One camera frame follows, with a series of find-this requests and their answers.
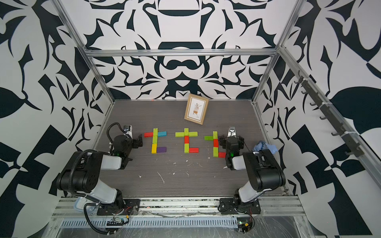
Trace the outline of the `green block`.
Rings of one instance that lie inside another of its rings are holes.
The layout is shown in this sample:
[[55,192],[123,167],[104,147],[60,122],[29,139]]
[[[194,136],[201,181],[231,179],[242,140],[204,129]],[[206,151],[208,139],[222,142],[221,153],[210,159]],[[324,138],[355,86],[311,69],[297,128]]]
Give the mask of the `green block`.
[[207,140],[207,141],[213,141],[214,138],[213,138],[213,136],[205,136],[205,137],[204,137],[204,140]]

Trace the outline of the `yellow block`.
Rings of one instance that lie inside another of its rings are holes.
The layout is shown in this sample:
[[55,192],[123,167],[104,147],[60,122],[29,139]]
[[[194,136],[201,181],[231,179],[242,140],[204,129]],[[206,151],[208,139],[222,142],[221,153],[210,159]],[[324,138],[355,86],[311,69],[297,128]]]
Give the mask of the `yellow block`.
[[157,144],[152,144],[151,153],[156,154],[157,153]]

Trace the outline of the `purple block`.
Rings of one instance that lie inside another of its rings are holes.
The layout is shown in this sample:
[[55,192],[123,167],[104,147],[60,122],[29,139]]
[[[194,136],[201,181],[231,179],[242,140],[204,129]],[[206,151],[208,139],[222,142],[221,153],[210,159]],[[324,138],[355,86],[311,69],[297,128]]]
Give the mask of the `purple block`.
[[156,149],[157,153],[165,153],[167,151],[167,147],[158,147]]

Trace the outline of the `teal block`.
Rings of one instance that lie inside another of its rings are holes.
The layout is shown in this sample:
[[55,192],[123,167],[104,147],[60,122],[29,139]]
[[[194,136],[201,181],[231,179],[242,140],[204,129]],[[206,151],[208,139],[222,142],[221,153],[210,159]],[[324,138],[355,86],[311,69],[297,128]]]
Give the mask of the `teal block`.
[[157,134],[158,137],[163,137],[163,136],[166,136],[166,135],[167,135],[166,131],[158,132],[158,134]]

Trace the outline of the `lime block top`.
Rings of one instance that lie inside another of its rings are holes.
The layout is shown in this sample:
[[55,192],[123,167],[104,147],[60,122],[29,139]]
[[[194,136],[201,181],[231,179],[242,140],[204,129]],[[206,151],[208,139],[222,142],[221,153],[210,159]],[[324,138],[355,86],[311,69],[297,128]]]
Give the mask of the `lime block top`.
[[175,137],[184,137],[185,134],[183,132],[176,132]]

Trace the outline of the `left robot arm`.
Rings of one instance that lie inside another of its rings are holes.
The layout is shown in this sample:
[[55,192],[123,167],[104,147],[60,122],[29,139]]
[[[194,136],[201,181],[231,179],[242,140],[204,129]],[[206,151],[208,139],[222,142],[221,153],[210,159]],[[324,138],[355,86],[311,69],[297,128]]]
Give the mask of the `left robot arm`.
[[91,149],[75,152],[56,178],[57,188],[96,204],[111,204],[121,209],[124,207],[122,192],[102,182],[100,172],[125,169],[131,161],[131,151],[142,146],[141,134],[137,139],[119,135],[113,140],[110,153]]

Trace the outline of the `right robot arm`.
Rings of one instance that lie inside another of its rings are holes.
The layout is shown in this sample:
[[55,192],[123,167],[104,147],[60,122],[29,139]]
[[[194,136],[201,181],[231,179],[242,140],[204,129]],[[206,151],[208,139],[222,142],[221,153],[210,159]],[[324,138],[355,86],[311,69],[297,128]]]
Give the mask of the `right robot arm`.
[[237,189],[234,195],[236,204],[252,203],[265,192],[285,185],[285,175],[267,144],[260,149],[241,153],[240,150],[245,146],[241,136],[223,135],[218,142],[226,150],[227,168],[233,171],[245,170],[248,175],[248,182]]

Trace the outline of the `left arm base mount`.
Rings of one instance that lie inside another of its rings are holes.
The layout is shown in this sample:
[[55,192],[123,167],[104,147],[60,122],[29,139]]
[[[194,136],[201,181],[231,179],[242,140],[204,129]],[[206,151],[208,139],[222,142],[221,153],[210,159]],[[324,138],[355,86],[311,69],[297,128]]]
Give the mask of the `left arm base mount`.
[[100,204],[98,216],[136,215],[140,209],[140,199],[124,199],[121,204]]

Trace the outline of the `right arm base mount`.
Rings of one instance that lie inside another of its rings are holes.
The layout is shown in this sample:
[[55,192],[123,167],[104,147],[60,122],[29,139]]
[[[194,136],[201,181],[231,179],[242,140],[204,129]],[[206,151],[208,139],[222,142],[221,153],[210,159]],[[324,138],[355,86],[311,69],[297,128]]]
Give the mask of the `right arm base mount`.
[[217,209],[223,215],[261,214],[261,207],[258,200],[250,203],[238,203],[238,201],[233,198],[220,198]]

